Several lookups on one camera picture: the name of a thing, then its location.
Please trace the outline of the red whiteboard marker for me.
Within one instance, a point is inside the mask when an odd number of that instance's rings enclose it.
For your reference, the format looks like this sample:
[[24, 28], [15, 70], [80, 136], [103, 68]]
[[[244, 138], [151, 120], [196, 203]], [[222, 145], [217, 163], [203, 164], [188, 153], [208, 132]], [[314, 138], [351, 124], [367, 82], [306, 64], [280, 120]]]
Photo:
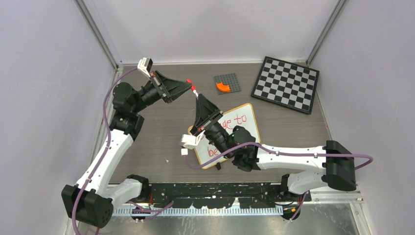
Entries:
[[191, 86], [191, 90], [192, 90], [192, 92], [194, 93], [194, 95], [198, 98], [199, 94], [198, 94], [198, 92], [197, 92], [197, 90], [196, 90], [195, 86]]

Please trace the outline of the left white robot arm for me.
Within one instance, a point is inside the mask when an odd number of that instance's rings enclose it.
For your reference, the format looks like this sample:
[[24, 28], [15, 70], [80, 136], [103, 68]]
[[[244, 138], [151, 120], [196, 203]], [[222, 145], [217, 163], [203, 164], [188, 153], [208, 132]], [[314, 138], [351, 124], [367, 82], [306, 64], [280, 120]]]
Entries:
[[144, 117], [140, 111], [160, 99], [171, 103], [190, 90], [192, 83], [165, 77], [157, 70], [147, 73], [146, 77], [147, 83], [138, 91], [120, 79], [111, 86], [103, 103], [107, 138], [82, 177], [73, 186], [65, 185], [61, 192], [77, 235], [80, 234], [78, 222], [101, 229], [108, 224], [115, 209], [134, 199], [139, 203], [149, 199], [149, 180], [145, 177], [132, 174], [112, 188], [108, 188], [109, 180], [141, 131]]

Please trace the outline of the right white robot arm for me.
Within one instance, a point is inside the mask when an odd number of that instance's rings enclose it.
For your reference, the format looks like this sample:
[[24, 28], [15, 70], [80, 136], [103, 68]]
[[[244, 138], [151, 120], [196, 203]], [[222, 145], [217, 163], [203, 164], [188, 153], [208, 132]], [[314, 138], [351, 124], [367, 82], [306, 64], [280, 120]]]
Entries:
[[190, 130], [196, 139], [203, 135], [220, 152], [219, 158], [230, 159], [246, 172], [273, 168], [299, 170], [281, 178], [279, 194], [292, 201], [298, 195], [328, 186], [339, 191], [357, 188], [352, 153], [338, 141], [328, 140], [324, 146], [284, 148], [260, 144], [244, 127], [235, 126], [231, 133], [219, 123], [222, 111], [203, 94], [196, 95], [195, 122]]

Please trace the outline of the orange curved block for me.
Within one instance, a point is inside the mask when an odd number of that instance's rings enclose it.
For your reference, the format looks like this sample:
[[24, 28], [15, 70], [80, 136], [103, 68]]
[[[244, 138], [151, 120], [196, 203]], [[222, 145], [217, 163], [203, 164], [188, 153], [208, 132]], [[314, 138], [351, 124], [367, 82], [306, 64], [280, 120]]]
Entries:
[[216, 88], [217, 88], [218, 91], [223, 92], [223, 93], [231, 92], [230, 86], [224, 84], [223, 82], [216, 83]]

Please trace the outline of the grey lego baseplate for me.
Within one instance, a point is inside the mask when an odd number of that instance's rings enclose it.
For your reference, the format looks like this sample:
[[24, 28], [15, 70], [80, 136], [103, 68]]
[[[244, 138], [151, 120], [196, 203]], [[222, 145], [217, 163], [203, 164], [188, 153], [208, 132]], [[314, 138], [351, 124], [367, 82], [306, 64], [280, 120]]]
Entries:
[[[224, 84], [230, 86], [231, 92], [229, 93], [235, 93], [235, 92], [241, 91], [241, 87], [240, 87], [236, 73], [228, 73], [228, 74], [214, 76], [213, 81], [215, 83], [215, 88], [216, 88], [216, 83], [223, 82]], [[217, 88], [216, 88], [216, 91], [218, 94], [229, 94], [229, 93], [220, 92], [217, 90]]]

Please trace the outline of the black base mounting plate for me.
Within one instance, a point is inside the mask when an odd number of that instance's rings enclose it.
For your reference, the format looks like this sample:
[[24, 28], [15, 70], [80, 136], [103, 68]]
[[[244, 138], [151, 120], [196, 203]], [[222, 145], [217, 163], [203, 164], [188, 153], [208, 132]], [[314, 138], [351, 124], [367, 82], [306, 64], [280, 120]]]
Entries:
[[302, 200], [300, 195], [283, 191], [277, 183], [152, 183], [143, 196], [131, 199], [158, 208], [173, 202], [175, 209], [230, 208], [239, 202], [242, 209], [286, 206]]

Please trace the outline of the black white chessboard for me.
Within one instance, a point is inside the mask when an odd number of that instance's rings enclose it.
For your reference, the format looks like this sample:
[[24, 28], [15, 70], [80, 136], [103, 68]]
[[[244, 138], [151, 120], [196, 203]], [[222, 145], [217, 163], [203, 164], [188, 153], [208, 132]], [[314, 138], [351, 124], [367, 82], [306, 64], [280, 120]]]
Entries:
[[251, 97], [304, 114], [311, 114], [320, 72], [266, 56]]

